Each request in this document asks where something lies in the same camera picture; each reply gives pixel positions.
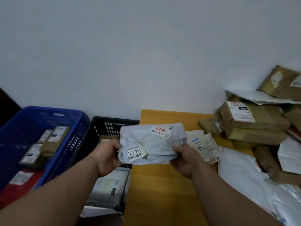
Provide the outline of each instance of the plastic crate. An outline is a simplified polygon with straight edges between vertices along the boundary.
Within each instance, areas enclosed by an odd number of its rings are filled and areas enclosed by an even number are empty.
[[[72,165],[89,123],[88,116],[79,110],[37,106],[20,110],[0,129],[0,192],[25,167],[19,164],[20,159],[46,129],[70,126],[36,188],[62,174]]]
[[[122,126],[137,125],[139,122],[139,120],[93,117],[73,164],[79,162],[94,150],[101,135],[120,137]],[[122,167],[132,168],[132,164],[124,164]]]

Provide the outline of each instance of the person's left hand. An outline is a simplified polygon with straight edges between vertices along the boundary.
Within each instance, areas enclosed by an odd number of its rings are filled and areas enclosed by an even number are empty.
[[[98,165],[100,177],[108,175],[123,164],[116,155],[116,151],[121,147],[119,140],[109,140],[98,144],[90,153],[89,156]]]

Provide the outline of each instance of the person's left arm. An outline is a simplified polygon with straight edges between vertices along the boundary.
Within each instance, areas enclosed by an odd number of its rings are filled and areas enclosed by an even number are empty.
[[[118,140],[99,144],[60,176],[0,211],[0,225],[75,225],[96,180],[121,162]]]

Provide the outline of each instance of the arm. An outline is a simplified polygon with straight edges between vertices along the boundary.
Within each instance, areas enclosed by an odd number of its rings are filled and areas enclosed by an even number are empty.
[[[118,140],[99,144],[86,158],[60,176],[0,211],[0,225],[75,225],[98,177],[121,162]]]
[[[180,157],[170,163],[183,176],[191,178],[209,225],[283,225],[229,186],[195,149],[187,144],[173,149]]]

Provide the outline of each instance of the person's right arm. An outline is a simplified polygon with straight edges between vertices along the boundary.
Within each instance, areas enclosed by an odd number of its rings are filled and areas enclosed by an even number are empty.
[[[175,147],[179,157],[170,161],[183,176],[191,178],[210,226],[283,226],[278,220],[233,189],[187,144]]]

